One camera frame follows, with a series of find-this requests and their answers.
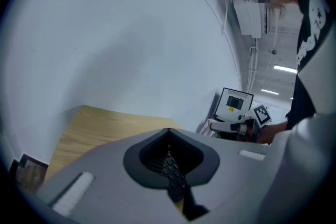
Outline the black keyboard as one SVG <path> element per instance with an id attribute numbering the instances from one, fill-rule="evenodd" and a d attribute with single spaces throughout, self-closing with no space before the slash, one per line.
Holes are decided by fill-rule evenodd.
<path id="1" fill-rule="evenodd" d="M 169 197 L 173 202 L 181 201 L 184 198 L 186 181 L 170 151 L 165 157 L 162 175 L 169 180 Z"/>

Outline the person's black printed shirt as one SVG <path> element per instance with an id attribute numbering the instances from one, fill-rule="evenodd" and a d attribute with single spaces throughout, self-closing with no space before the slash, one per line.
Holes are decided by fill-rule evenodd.
<path id="1" fill-rule="evenodd" d="M 297 71 L 300 72 L 324 41 L 333 22 L 333 16 L 327 0 L 298 0 L 298 6 L 303 15 L 296 55 Z M 296 77 L 286 129 L 292 129 L 301 120 L 313 116 L 315 112 L 307 90 Z"/>

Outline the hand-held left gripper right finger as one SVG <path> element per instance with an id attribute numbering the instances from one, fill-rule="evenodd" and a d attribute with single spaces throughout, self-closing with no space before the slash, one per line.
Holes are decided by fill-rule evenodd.
<path id="1" fill-rule="evenodd" d="M 283 158 L 283 134 L 271 145 L 170 129 L 170 152 L 184 177 L 188 218 L 270 218 L 269 192 Z"/>

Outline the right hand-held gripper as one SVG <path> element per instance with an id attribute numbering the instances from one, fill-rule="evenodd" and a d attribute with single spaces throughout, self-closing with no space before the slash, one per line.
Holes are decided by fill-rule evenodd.
<path id="1" fill-rule="evenodd" d="M 257 142 L 261 129 L 270 121 L 271 116 L 262 104 L 239 115 L 238 123 L 213 122 L 210 124 L 210 129 L 217 133 L 240 133 L 250 142 Z"/>

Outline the person's right forearm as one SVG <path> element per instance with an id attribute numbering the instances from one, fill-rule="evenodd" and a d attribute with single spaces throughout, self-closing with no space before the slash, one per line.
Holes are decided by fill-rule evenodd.
<path id="1" fill-rule="evenodd" d="M 279 124 L 265 125 L 261 131 L 257 143 L 259 144 L 271 144 L 275 136 L 286 130 L 288 122 L 282 122 Z"/>

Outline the white wall pipes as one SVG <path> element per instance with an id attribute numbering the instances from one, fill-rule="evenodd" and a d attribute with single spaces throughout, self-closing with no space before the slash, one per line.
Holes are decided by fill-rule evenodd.
<path id="1" fill-rule="evenodd" d="M 258 42 L 255 40 L 255 44 L 250 47 L 249 54 L 249 73 L 247 80 L 247 92 L 251 92 L 254 85 L 255 76 L 258 66 Z"/>

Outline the white air conditioner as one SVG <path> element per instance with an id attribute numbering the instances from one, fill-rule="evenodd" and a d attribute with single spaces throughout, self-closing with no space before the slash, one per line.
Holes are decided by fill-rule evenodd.
<path id="1" fill-rule="evenodd" d="M 262 34 L 268 33 L 270 16 L 264 4 L 233 0 L 233 6 L 243 36 L 260 39 Z"/>

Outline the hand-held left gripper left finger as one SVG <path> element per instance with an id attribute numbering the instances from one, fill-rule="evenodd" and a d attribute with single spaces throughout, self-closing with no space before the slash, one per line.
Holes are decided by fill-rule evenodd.
<path id="1" fill-rule="evenodd" d="M 94 181 L 73 209 L 75 222 L 186 222 L 166 190 L 145 188 L 125 171 L 126 150 L 154 135 L 150 131 L 97 146 L 50 177 L 37 197 L 51 205 L 56 196 L 80 173 L 89 172 Z"/>

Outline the wooden table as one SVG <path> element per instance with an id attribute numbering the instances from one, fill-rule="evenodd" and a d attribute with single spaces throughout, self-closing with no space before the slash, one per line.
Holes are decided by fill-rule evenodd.
<path id="1" fill-rule="evenodd" d="M 44 182 L 94 147 L 165 127 L 185 129 L 171 118 L 115 112 L 88 105 L 60 114 L 48 131 Z"/>

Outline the white machine with black panel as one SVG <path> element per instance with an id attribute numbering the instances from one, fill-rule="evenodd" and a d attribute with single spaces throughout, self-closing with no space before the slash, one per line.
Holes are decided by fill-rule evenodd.
<path id="1" fill-rule="evenodd" d="M 238 121 L 238 117 L 251 108 L 253 98 L 253 94 L 223 88 L 214 118 L 224 122 Z"/>

